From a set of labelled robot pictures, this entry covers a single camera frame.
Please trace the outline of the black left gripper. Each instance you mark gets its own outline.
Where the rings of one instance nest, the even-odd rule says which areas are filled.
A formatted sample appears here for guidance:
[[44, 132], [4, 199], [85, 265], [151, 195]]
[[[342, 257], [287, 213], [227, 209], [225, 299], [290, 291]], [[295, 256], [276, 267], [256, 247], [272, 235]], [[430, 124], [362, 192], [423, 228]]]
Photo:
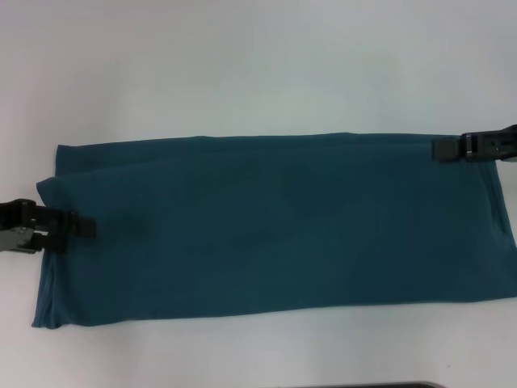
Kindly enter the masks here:
[[[37, 234], [36, 230], [47, 234]], [[37, 206], [33, 200], [1, 203], [1, 252], [64, 253], [70, 235], [95, 238], [95, 220], [73, 211]]]

